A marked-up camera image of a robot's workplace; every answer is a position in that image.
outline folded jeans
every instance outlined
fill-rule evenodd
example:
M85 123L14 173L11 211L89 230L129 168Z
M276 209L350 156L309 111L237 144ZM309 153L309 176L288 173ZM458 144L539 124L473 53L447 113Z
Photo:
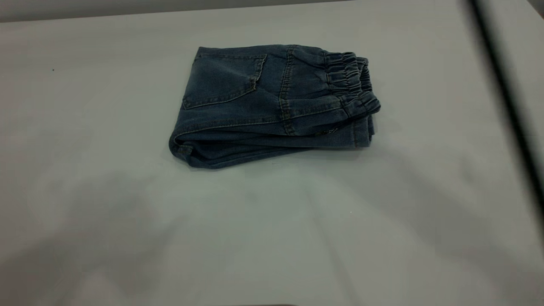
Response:
M170 137L172 154L219 169L314 148L370 145L368 60L315 47L199 48Z

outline back pocket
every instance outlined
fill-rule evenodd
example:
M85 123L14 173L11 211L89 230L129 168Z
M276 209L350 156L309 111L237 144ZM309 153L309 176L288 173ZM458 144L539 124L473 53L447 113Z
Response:
M185 89L183 108L229 102L257 90L266 57L198 55Z

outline white table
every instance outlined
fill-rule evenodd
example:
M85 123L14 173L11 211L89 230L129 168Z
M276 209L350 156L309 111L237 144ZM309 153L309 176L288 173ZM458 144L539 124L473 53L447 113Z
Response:
M544 21L492 4L541 140ZM541 305L529 197L464 14L365 0L0 24L1 303ZM373 146L176 161L197 48L264 44L368 57Z

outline pocket stitching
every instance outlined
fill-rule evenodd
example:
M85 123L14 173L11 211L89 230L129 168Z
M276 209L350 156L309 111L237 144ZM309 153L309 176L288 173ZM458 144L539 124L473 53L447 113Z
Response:
M183 98L182 106L184 109L191 109L191 108L196 108L196 107L201 107L206 105L230 102L234 99L237 99L252 91L257 90L257 81L261 78L261 74L263 72L263 65L267 58L266 54L259 54L256 56L232 56L229 54L202 53L198 55L197 59L201 58L202 56L224 57L224 58L234 58L234 59L258 59L258 61L255 63L255 73L249 77L249 87L244 87L243 89L235 91L234 93L231 93L230 95L217 95L217 96L206 98L198 102L189 101L186 98Z

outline gray backdrop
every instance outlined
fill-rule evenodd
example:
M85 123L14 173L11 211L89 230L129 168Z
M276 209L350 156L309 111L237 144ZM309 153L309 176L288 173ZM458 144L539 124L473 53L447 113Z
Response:
M0 22L330 1L341 0L0 0Z

